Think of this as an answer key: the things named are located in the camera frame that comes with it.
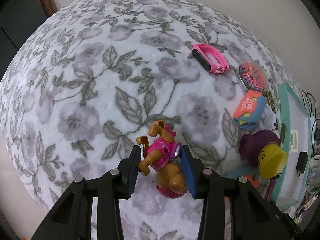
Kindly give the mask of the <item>pink brown dog toy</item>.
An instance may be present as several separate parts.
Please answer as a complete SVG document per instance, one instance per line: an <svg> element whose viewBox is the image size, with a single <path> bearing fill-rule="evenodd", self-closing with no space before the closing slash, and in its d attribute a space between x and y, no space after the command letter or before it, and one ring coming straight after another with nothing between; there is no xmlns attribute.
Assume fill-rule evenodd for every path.
<svg viewBox="0 0 320 240"><path fill-rule="evenodd" d="M182 154L182 144L175 141L176 132L163 121L155 121L148 135L137 137L136 143L143 148L143 160L137 165L147 176L150 169L156 171L157 191L170 199L180 198L188 191L182 168L175 163Z"/></svg>

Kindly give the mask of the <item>yellow purple toy figure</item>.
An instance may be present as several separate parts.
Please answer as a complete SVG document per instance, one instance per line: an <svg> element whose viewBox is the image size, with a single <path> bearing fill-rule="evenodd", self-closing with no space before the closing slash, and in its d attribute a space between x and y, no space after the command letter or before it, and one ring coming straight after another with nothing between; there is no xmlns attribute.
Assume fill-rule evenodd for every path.
<svg viewBox="0 0 320 240"><path fill-rule="evenodd" d="M280 146L280 139L268 129L244 134L240 139L239 153L264 179L277 179L286 166L288 156Z"/></svg>

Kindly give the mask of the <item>pink translucent lighter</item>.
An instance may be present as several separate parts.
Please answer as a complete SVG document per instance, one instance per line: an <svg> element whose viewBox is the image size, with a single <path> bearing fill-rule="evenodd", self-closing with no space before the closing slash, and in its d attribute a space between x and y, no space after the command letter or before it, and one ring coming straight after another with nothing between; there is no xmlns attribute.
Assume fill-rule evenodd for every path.
<svg viewBox="0 0 320 240"><path fill-rule="evenodd" d="M273 178L270 179L270 182L269 182L269 185L267 187L266 194L265 194L265 200L266 201L270 201L275 184L276 184L276 180L273 179Z"/></svg>

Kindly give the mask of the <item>orange blue toy phone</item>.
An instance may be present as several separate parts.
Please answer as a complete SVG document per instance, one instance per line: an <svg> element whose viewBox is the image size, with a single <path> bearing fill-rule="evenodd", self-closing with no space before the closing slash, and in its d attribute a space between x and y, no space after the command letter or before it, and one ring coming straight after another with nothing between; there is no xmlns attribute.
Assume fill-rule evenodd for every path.
<svg viewBox="0 0 320 240"><path fill-rule="evenodd" d="M266 105L266 98L261 92L249 90L242 98L233 114L236 126L245 130L252 130L259 125Z"/></svg>

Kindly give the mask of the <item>cream plastic hair clip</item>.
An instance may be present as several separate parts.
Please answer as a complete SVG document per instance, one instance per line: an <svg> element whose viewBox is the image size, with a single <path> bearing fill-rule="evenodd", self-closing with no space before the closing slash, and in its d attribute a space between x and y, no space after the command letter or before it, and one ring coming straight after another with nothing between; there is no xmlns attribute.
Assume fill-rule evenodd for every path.
<svg viewBox="0 0 320 240"><path fill-rule="evenodd" d="M292 129L290 132L290 152L297 152L298 151L298 131Z"/></svg>

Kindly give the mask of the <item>black square plug adapter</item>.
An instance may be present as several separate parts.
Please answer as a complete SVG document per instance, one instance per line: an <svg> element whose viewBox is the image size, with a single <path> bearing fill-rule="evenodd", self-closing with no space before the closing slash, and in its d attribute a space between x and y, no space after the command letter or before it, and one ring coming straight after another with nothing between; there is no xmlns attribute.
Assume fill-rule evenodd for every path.
<svg viewBox="0 0 320 240"><path fill-rule="evenodd" d="M298 156L298 161L296 165L296 171L298 176L304 173L306 169L306 165L308 162L308 153L307 152L300 152Z"/></svg>

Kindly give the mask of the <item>black gold patterned box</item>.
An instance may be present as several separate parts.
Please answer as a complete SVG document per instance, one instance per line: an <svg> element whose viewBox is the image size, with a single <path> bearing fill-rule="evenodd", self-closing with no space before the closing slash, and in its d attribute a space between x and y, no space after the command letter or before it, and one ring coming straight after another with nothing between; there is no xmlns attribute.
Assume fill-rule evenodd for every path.
<svg viewBox="0 0 320 240"><path fill-rule="evenodd" d="M277 108L275 106L271 91L269 91L269 90L265 91L264 97L267 98L267 103L268 103L269 107L271 108L272 112L277 113Z"/></svg>

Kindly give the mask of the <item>clear dome with orange toys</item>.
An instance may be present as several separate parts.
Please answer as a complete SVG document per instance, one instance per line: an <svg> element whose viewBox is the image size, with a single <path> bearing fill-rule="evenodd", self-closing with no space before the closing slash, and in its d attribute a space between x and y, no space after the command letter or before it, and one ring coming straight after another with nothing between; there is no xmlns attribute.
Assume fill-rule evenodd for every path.
<svg viewBox="0 0 320 240"><path fill-rule="evenodd" d="M246 60L236 70L238 82L244 91L254 90L263 93L268 87L264 70L252 60Z"/></svg>

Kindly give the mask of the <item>pink smart band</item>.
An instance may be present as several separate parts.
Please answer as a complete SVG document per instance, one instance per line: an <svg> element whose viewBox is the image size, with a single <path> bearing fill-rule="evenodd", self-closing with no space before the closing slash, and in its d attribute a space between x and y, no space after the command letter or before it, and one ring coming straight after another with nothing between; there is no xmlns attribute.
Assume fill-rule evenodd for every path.
<svg viewBox="0 0 320 240"><path fill-rule="evenodd" d="M193 45L191 53L207 72L215 75L229 70L229 64L224 55L215 47L204 43Z"/></svg>

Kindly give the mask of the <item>floral white grey blanket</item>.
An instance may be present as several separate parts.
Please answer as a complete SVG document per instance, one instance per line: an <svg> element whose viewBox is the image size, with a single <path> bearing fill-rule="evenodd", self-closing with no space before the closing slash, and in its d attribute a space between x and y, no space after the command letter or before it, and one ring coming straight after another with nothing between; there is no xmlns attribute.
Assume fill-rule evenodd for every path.
<svg viewBox="0 0 320 240"><path fill-rule="evenodd" d="M229 70L207 72L193 45L218 49ZM280 59L245 27L193 0L75 0L24 43L1 80L1 131L21 182L45 211L76 176L129 156L162 120L218 173L242 165L232 123L244 91L236 70L261 67L275 100Z"/></svg>

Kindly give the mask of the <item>teal rimmed white tray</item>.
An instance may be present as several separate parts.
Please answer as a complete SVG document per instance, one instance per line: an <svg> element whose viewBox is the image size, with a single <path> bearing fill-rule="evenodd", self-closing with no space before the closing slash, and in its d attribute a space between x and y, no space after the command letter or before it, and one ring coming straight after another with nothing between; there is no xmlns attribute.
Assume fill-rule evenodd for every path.
<svg viewBox="0 0 320 240"><path fill-rule="evenodd" d="M236 178L256 174L270 180L268 199L285 209L298 204L306 188L311 158L311 118L293 89L279 86L281 132L276 134L260 122L267 98L248 90L233 114L232 123L244 135L239 153L247 165L224 173Z"/></svg>

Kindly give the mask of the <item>black charger adapter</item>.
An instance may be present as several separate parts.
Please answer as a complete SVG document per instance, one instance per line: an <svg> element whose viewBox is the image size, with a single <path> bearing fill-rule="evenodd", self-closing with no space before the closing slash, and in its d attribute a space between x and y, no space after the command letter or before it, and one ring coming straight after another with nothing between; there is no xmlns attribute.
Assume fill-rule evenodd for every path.
<svg viewBox="0 0 320 240"><path fill-rule="evenodd" d="M320 141L320 129L315 129L315 141Z"/></svg>

